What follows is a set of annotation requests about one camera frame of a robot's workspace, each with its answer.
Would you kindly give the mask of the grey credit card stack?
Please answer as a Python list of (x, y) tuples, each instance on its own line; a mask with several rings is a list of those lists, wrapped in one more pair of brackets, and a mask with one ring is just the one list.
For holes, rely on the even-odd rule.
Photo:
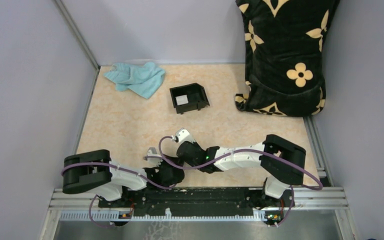
[(175, 97), (175, 103), (177, 106), (185, 105), (189, 103), (188, 96), (185, 95), (179, 95)]

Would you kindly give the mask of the black plastic card box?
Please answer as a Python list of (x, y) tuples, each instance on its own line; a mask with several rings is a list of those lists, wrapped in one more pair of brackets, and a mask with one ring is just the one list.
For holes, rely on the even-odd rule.
[[(210, 106), (210, 101), (207, 97), (205, 88), (198, 83), (172, 87), (169, 89), (173, 107), (177, 114), (184, 114), (190, 111), (200, 111), (201, 109)], [(187, 95), (189, 103), (184, 105), (176, 105), (175, 97)]]

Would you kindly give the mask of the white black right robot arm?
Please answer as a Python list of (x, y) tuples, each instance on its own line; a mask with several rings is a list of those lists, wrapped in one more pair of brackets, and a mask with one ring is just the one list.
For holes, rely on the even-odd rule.
[(261, 167), (270, 173), (261, 199), (275, 206), (289, 186), (304, 182), (306, 150), (278, 135), (269, 134), (263, 142), (244, 147), (212, 146), (207, 149), (190, 137), (180, 140), (176, 155), (201, 172), (212, 174), (238, 168)]

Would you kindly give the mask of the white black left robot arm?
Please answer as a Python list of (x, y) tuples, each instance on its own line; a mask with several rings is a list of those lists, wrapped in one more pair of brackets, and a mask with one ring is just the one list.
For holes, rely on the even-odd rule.
[(154, 147), (148, 149), (144, 159), (154, 167), (121, 165), (112, 161), (107, 149), (68, 156), (61, 171), (62, 191), (67, 195), (92, 193), (124, 207), (130, 200), (127, 190), (140, 191), (150, 187), (168, 190), (185, 178), (184, 170), (167, 163)]

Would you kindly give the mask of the light blue cloth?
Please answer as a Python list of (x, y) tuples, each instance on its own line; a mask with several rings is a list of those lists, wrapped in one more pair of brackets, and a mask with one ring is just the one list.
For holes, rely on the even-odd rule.
[(115, 84), (115, 90), (130, 90), (144, 99), (151, 98), (163, 84), (166, 71), (154, 62), (144, 65), (114, 63), (103, 76)]

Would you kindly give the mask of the black floral cushion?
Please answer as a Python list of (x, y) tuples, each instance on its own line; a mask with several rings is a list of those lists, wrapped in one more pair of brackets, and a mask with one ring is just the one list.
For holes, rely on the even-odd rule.
[(322, 51), (337, 0), (238, 0), (245, 42), (241, 112), (308, 117), (325, 107)]

